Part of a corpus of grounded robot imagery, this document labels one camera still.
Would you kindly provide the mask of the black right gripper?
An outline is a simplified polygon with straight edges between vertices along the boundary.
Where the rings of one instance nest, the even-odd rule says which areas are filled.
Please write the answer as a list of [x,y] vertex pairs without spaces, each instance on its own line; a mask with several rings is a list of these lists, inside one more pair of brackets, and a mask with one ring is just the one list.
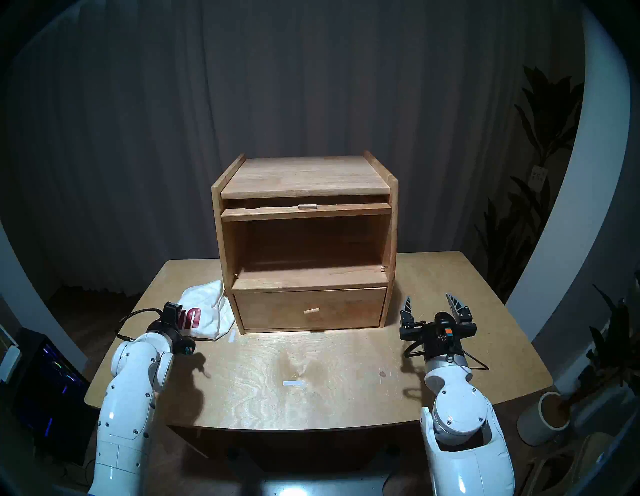
[[465,354],[460,341],[475,336],[477,326],[467,305],[450,292],[445,295],[455,320],[421,322],[415,326],[411,298],[407,297],[400,312],[402,327],[399,334],[402,341],[411,344],[403,351],[403,357],[424,357],[429,361],[444,355],[452,361],[455,355]]

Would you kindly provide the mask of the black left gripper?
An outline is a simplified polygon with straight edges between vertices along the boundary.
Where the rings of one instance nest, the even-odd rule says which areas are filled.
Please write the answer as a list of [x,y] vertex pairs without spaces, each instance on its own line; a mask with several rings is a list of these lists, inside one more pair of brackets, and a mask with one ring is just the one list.
[[162,310],[151,308],[150,311],[157,313],[158,318],[149,324],[149,332],[164,335],[169,341],[171,352],[174,354],[195,354],[195,341],[191,337],[181,333],[182,305],[168,301],[164,304]]

